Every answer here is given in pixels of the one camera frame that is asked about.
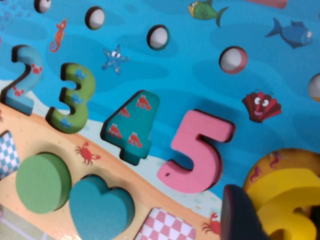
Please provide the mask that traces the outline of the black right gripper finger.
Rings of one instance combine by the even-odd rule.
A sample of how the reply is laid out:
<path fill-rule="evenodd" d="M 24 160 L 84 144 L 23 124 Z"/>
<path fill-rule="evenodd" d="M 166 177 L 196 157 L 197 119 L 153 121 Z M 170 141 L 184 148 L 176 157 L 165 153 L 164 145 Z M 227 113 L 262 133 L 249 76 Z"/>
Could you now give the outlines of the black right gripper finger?
<path fill-rule="evenodd" d="M 222 240 L 268 240 L 250 197 L 235 184 L 223 189 L 221 208 Z"/>

